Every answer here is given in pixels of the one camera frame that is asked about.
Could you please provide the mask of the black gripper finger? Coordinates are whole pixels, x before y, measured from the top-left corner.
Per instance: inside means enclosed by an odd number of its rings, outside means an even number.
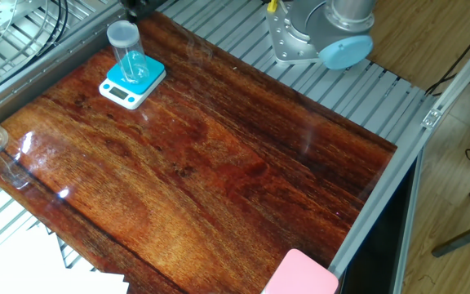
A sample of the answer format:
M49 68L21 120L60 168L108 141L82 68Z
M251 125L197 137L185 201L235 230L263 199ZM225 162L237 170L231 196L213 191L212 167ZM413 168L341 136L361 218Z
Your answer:
M121 5L125 9L127 20L130 23L136 23L138 20L138 14L137 14L138 1L137 0L121 0Z

